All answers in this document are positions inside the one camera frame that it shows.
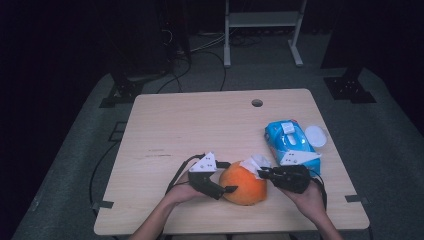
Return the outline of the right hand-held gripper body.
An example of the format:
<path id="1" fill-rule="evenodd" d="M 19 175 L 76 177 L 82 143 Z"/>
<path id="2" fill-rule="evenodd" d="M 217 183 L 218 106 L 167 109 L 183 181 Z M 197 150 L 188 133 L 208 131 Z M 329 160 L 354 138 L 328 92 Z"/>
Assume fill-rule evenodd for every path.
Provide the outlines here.
<path id="1" fill-rule="evenodd" d="M 320 171 L 320 157 L 317 152 L 288 150 L 278 161 L 279 166 L 270 170 L 272 183 L 293 193 L 303 193 L 313 177 Z"/>

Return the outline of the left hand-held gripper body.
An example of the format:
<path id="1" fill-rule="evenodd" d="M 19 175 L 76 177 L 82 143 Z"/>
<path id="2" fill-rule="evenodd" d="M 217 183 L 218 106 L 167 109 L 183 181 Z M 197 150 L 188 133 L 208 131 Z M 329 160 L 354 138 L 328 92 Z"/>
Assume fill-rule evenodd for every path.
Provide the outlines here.
<path id="1" fill-rule="evenodd" d="M 215 155 L 213 152 L 209 152 L 189 168 L 189 184 L 196 191 L 219 200 L 224 195 L 225 188 L 210 179 L 217 170 Z"/>

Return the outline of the white wet wipe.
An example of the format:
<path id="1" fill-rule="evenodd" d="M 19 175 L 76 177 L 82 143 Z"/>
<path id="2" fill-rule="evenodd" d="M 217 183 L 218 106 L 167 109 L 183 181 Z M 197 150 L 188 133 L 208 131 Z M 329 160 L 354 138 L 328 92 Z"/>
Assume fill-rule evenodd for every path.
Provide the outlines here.
<path id="1" fill-rule="evenodd" d="M 270 168 L 271 162 L 263 155 L 254 154 L 250 158 L 241 161 L 239 165 L 252 173 L 256 179 L 261 180 L 258 171 L 263 167 Z"/>

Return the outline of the blue wet wipes pack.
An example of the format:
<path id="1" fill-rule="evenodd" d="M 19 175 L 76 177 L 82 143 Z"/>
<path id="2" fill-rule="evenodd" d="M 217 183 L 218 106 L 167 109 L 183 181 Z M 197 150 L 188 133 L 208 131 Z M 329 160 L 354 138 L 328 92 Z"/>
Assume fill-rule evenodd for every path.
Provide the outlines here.
<path id="1" fill-rule="evenodd" d="M 312 176 L 321 174 L 322 154 L 315 150 L 327 143 L 321 127 L 303 130 L 295 120 L 282 120 L 269 123 L 264 137 L 279 166 L 303 165 Z"/>

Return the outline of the person's left hand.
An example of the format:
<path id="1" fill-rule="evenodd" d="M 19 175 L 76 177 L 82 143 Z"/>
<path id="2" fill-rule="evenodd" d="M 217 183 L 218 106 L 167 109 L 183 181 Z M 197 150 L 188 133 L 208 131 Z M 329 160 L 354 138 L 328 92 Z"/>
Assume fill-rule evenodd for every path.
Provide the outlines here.
<path id="1" fill-rule="evenodd" d="M 171 187 L 169 192 L 165 194 L 164 199 L 168 205 L 175 207 L 180 203 L 184 203 L 198 197 L 204 197 L 204 194 L 195 190 L 189 184 L 188 173 L 185 172 Z"/>

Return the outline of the person's right hand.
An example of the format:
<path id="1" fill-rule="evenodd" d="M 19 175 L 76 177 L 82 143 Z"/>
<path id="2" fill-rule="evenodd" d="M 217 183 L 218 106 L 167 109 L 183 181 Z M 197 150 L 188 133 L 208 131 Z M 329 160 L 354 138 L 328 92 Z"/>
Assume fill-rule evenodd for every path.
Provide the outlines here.
<path id="1" fill-rule="evenodd" d="M 294 193 L 284 189 L 281 189 L 281 192 L 292 200 L 297 209 L 312 223 L 318 224 L 326 217 L 322 194 L 316 183 L 310 182 L 303 193 Z"/>

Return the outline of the black tape strip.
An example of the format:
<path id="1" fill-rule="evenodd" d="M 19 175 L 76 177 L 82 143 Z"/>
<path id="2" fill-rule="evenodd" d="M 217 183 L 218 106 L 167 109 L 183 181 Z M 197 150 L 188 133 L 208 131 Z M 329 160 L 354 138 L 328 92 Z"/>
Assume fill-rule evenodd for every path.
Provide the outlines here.
<path id="1" fill-rule="evenodd" d="M 100 202 L 92 203 L 91 208 L 93 210 L 99 210 L 100 208 L 111 209 L 113 205 L 114 205 L 114 202 L 111 202 L 111 201 L 100 201 Z"/>
<path id="2" fill-rule="evenodd" d="M 359 202 L 361 204 L 369 204 L 370 201 L 366 197 L 361 197 L 359 195 L 346 195 L 345 199 L 348 203 Z"/>

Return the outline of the black stand base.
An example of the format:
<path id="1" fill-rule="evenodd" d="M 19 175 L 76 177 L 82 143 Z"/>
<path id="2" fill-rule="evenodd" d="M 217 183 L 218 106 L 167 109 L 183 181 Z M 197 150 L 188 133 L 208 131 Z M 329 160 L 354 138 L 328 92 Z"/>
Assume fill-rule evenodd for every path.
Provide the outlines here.
<path id="1" fill-rule="evenodd" d="M 163 78 L 167 74 L 167 71 L 159 71 L 157 73 L 137 73 L 127 76 L 122 71 L 112 71 L 110 75 L 113 85 L 109 94 L 102 99 L 100 108 L 113 108 L 117 104 L 133 103 L 136 97 L 142 93 L 145 84 Z"/>
<path id="2" fill-rule="evenodd" d="M 349 100 L 353 104 L 375 103 L 373 95 L 359 82 L 362 66 L 351 66 L 341 76 L 325 77 L 324 82 L 334 100 Z"/>

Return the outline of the black floor frame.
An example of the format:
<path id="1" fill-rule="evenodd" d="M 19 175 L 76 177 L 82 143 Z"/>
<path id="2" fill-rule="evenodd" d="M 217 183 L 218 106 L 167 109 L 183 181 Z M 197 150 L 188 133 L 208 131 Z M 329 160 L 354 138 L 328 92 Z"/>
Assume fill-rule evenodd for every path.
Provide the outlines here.
<path id="1" fill-rule="evenodd" d="M 117 121 L 109 135 L 109 142 L 120 142 L 124 136 L 127 123 L 124 121 Z"/>

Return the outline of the white metal stand frame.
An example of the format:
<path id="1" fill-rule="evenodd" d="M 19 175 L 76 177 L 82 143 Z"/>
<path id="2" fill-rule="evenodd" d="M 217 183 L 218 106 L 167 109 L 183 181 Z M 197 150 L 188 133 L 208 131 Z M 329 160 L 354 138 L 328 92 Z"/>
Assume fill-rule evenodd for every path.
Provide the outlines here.
<path id="1" fill-rule="evenodd" d="M 297 48 L 297 41 L 301 30 L 308 0 L 301 0 L 298 11 L 283 12 L 241 12 L 230 11 L 230 0 L 225 1 L 224 20 L 224 47 L 223 65 L 231 66 L 230 30 L 236 28 L 268 28 L 268 27 L 293 27 L 294 33 L 288 40 L 288 46 L 297 67 L 303 65 L 303 60 Z"/>

